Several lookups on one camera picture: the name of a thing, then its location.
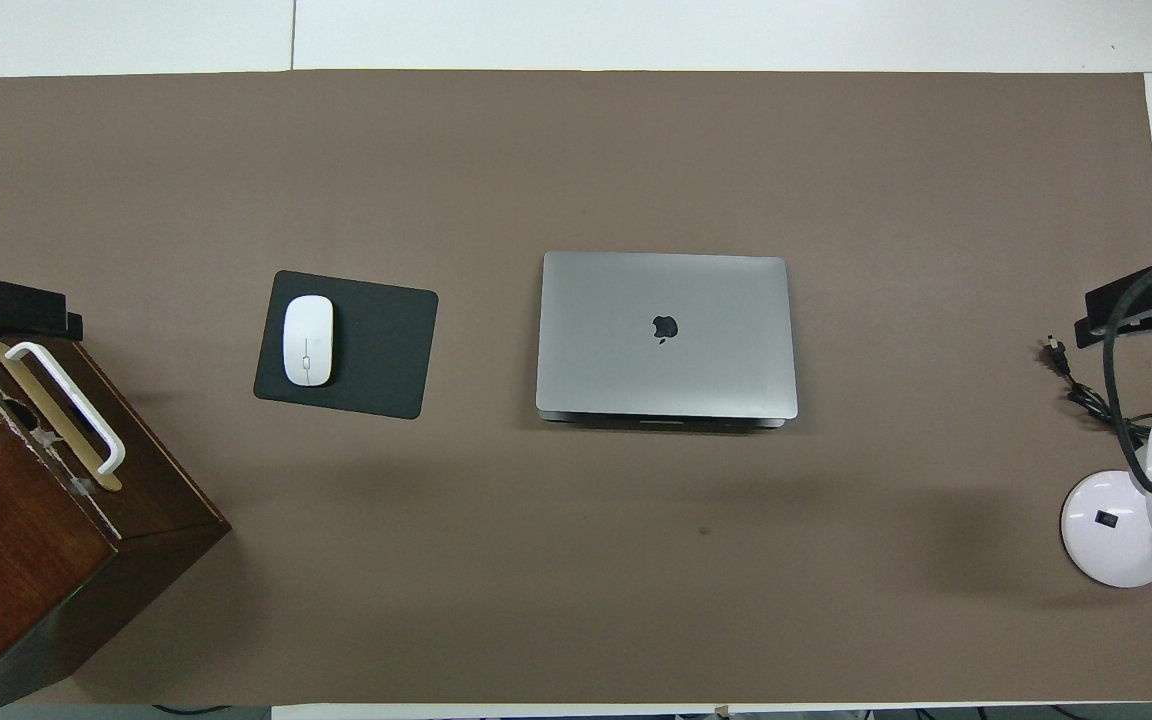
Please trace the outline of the silver grey laptop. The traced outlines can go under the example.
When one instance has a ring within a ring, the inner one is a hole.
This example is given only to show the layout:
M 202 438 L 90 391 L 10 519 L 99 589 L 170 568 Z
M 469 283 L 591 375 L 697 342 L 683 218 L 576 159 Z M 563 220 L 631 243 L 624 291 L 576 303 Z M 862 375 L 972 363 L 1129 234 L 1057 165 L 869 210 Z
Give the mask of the silver grey laptop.
M 544 420 L 783 427 L 799 416 L 787 263 L 547 252 L 535 406 Z

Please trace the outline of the brass plate on box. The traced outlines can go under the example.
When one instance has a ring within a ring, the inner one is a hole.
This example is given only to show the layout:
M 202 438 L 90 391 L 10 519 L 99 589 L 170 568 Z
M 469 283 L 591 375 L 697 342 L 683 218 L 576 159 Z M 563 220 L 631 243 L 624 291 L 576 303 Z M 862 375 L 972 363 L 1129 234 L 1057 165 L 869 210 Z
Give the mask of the brass plate on box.
M 115 475 L 126 460 L 122 438 L 55 356 L 40 343 L 0 342 L 0 365 L 41 416 L 50 444 L 67 446 L 97 487 L 123 488 Z

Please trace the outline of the white desk lamp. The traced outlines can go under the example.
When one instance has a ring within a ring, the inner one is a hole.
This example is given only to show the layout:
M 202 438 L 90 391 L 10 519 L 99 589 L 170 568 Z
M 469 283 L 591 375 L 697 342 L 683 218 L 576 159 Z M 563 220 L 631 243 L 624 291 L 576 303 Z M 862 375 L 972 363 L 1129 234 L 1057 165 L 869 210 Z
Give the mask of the white desk lamp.
M 1097 471 L 1064 498 L 1060 536 L 1079 573 L 1108 588 L 1152 583 L 1152 425 L 1126 442 L 1126 470 Z

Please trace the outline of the brown wooden box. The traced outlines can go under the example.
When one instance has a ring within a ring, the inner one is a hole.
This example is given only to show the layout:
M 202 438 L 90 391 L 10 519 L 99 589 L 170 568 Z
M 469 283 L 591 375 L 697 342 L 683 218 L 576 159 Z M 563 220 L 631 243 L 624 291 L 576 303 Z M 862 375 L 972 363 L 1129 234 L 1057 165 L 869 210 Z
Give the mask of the brown wooden box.
M 33 354 L 0 340 L 0 707 L 67 679 L 229 523 L 83 344 L 41 340 L 126 447 L 108 447 Z

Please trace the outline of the white computer mouse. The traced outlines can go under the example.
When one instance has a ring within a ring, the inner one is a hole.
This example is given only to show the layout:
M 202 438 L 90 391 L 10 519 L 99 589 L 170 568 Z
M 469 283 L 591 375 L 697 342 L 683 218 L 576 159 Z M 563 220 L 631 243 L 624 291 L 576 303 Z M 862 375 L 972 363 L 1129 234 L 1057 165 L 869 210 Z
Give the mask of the white computer mouse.
M 285 378 L 298 387 L 326 386 L 334 366 L 335 309 L 328 297 L 301 295 L 285 306 Z

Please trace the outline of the black mouse pad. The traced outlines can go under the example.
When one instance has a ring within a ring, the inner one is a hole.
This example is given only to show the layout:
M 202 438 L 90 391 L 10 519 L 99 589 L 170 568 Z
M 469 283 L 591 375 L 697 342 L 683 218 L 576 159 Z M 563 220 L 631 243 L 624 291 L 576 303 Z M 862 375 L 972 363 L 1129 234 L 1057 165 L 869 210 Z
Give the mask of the black mouse pad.
M 326 386 L 298 387 L 285 378 L 285 306 L 301 295 L 321 295 L 335 309 L 334 366 Z M 326 409 L 419 418 L 435 331 L 435 291 L 279 270 L 253 395 Z

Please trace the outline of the brown table mat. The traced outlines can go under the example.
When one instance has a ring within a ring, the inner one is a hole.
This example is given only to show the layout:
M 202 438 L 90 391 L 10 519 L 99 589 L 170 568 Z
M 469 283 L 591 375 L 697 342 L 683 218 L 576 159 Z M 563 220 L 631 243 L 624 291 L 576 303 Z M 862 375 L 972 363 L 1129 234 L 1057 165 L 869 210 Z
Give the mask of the brown table mat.
M 558 249 L 783 258 L 799 416 L 541 420 Z M 232 525 L 35 702 L 1152 702 L 1036 355 L 1151 263 L 1138 74 L 1 78 L 0 278 Z M 419 418 L 253 395 L 279 270 L 435 291 Z

